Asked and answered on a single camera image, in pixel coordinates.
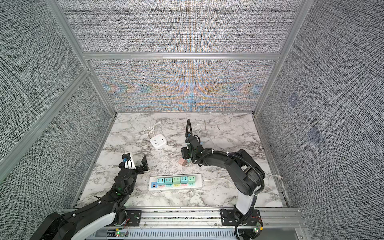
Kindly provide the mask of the long white power strip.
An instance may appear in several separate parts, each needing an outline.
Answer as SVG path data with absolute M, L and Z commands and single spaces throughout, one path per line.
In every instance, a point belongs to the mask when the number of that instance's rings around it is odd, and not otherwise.
M 154 176 L 149 178 L 151 192 L 200 189 L 203 187 L 201 174 Z

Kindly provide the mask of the green adapter lowest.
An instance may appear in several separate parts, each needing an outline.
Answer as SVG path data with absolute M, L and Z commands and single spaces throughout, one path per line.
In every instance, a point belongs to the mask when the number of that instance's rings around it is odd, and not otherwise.
M 196 183 L 196 177 L 188 176 L 188 184 L 195 184 L 195 183 Z

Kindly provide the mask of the green adapter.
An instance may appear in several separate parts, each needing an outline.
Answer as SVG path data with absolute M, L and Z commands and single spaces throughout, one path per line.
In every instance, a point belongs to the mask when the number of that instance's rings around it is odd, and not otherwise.
M 173 185 L 179 185 L 181 183 L 180 177 L 173 177 Z

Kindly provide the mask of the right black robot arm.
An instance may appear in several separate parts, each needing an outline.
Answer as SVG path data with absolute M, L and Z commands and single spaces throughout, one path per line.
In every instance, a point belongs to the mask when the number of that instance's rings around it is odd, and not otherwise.
M 215 166 L 227 170 L 237 191 L 238 198 L 232 210 L 221 209 L 224 226 L 233 226 L 238 240 L 254 240 L 263 231 L 260 211 L 255 209 L 257 196 L 265 188 L 265 172 L 245 151 L 236 153 L 203 148 L 200 138 L 186 133 L 186 146 L 182 148 L 184 159 L 193 164 Z

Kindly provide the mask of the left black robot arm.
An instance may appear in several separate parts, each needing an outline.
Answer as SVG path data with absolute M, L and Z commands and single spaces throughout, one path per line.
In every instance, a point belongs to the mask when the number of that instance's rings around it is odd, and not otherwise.
M 32 240 L 84 240 L 109 225 L 124 225 L 128 219 L 125 203 L 133 193 L 138 175 L 149 170 L 147 156 L 135 169 L 119 164 L 120 171 L 111 189 L 95 202 L 75 211 L 48 215 L 38 227 Z

